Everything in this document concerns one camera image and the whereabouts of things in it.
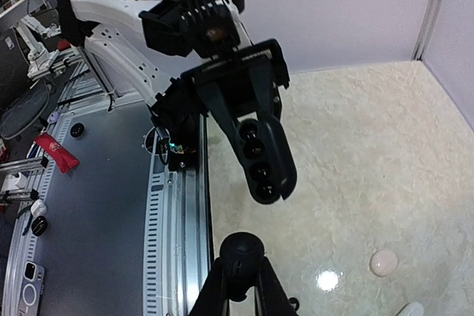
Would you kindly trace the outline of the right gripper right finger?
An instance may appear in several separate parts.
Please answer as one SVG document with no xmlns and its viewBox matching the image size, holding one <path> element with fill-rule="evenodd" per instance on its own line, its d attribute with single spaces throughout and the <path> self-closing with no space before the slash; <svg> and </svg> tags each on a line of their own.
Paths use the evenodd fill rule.
<svg viewBox="0 0 474 316">
<path fill-rule="evenodd" d="M 254 295 L 255 315 L 297 315 L 267 257 L 256 273 Z"/>
</svg>

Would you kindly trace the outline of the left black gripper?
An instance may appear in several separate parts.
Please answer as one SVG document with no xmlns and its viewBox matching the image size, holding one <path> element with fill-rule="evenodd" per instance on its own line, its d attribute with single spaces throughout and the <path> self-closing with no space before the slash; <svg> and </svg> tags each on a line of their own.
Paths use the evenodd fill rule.
<svg viewBox="0 0 474 316">
<path fill-rule="evenodd" d="M 276 39 L 194 67 L 170 83 L 170 118 L 185 120 L 210 113 L 230 142 L 252 197 L 278 200 L 291 196 L 297 169 L 279 120 L 279 87 L 287 89 L 290 77 Z M 253 112 L 257 120 L 243 118 Z M 264 145 L 260 161 L 259 140 Z M 253 172 L 262 171 L 267 173 L 265 178 L 253 177 Z"/>
</svg>

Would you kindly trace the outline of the black earbud charging case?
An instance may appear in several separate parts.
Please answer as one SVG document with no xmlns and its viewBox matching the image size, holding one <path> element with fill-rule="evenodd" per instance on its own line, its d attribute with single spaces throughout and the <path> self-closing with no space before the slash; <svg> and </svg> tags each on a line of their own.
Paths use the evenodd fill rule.
<svg viewBox="0 0 474 316">
<path fill-rule="evenodd" d="M 297 183 L 297 169 L 280 121 L 268 112 L 239 123 L 238 159 L 253 199 L 268 205 L 288 199 Z"/>
</svg>

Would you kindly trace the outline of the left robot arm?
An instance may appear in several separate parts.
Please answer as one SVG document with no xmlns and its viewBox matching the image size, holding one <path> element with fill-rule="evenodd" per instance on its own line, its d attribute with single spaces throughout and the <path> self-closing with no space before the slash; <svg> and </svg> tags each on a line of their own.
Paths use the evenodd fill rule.
<svg viewBox="0 0 474 316">
<path fill-rule="evenodd" d="M 290 76 L 280 44 L 255 43 L 244 0 L 58 0 L 64 37 L 121 73 L 142 97 L 172 171 L 198 166 L 211 115 L 260 204 L 287 199 L 297 170 L 281 125 Z"/>
</svg>

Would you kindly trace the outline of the black earbud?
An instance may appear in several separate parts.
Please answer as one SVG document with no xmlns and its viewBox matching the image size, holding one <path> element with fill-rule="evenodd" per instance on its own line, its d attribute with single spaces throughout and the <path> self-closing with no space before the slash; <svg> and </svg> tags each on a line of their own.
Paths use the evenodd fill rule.
<svg viewBox="0 0 474 316">
<path fill-rule="evenodd" d="M 242 302 L 256 284 L 256 276 L 264 259 L 264 244 L 254 234 L 235 232 L 221 244 L 219 257 L 231 301 Z"/>
</svg>

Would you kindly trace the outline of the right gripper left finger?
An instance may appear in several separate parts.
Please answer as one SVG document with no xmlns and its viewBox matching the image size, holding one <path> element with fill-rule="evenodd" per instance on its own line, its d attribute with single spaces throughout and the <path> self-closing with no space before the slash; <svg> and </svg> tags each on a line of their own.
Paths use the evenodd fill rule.
<svg viewBox="0 0 474 316">
<path fill-rule="evenodd" d="M 216 258 L 191 309 L 189 316 L 224 316 L 230 314 L 227 276 L 221 258 Z"/>
</svg>

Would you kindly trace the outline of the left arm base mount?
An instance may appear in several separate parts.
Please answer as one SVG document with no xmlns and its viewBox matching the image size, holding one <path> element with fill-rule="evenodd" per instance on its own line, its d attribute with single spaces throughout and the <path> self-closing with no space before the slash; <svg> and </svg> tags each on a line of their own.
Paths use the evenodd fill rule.
<svg viewBox="0 0 474 316">
<path fill-rule="evenodd" d="M 171 172 L 198 167 L 199 112 L 191 109 L 182 117 L 172 119 L 165 112 L 157 113 L 147 106 L 158 135 L 156 153 Z"/>
</svg>

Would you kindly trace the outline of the white earbud charging case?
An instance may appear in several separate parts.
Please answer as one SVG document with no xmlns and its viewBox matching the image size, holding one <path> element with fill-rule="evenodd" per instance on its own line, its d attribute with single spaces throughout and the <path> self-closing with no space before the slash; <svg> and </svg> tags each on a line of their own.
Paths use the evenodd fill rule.
<svg viewBox="0 0 474 316">
<path fill-rule="evenodd" d="M 424 316 L 424 307 L 421 303 L 413 301 L 403 306 L 395 316 Z"/>
</svg>

